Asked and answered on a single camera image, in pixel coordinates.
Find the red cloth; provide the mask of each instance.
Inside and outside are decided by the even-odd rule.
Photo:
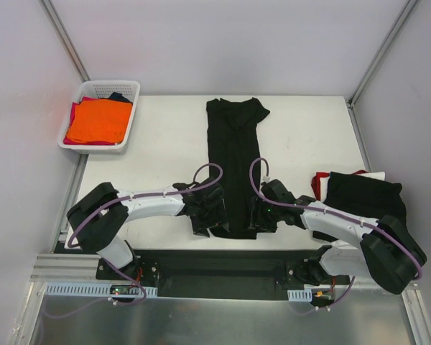
[[[365,170],[358,170],[353,172],[352,175],[360,175],[367,173]],[[321,178],[328,178],[329,172],[317,172],[316,175],[311,179],[311,188],[315,194],[316,200],[321,200]]]
[[[83,97],[81,101],[94,101],[97,98],[91,98],[91,97]],[[75,119],[75,106],[77,106],[78,103],[72,103],[72,108],[70,110],[70,123],[69,127],[72,126],[73,120]],[[74,142],[73,140],[70,140],[67,138],[67,135],[65,135],[65,138],[63,140],[64,144],[66,145],[115,145],[113,142],[86,142],[86,143],[80,143],[80,142]]]

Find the tabletop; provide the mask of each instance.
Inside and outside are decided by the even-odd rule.
[[[99,183],[134,192],[191,182],[208,161],[206,102],[245,101],[252,96],[140,96],[124,155],[90,155],[80,185],[81,199]],[[298,197],[313,196],[318,171],[353,173],[364,169],[348,109],[337,96],[255,96],[271,111],[257,125],[261,156],[270,177]],[[198,180],[208,176],[201,172]],[[188,217],[160,216],[126,223],[118,235],[134,249],[317,249],[310,231],[278,224],[274,234],[256,240],[194,236]]]

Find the white laundry basket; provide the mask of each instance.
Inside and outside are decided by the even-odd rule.
[[[126,151],[126,144],[128,142],[129,132],[134,120],[136,112],[137,99],[139,97],[139,90],[141,86],[136,81],[130,80],[92,80],[86,81],[80,85],[78,92],[74,95],[72,102],[80,103],[81,99],[86,97],[91,98],[108,98],[113,92],[121,93],[124,97],[132,102],[131,116],[129,117],[128,128],[124,135],[124,139],[117,145],[66,145],[64,138],[70,125],[70,112],[59,134],[58,143],[64,149],[72,149],[84,155],[91,155],[96,153],[107,155],[120,155]]]

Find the gray wall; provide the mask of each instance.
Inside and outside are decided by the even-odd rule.
[[[406,0],[53,0],[93,79],[349,97]]]
[[[423,0],[356,104],[372,168],[403,184],[408,227],[428,255],[431,317],[431,0]]]
[[[38,1],[0,0],[0,344],[54,235],[76,158],[56,138],[79,84]]]

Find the orange cloth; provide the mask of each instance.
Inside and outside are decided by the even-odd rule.
[[[74,142],[114,142],[124,139],[132,104],[96,99],[75,106],[75,119],[67,132]]]

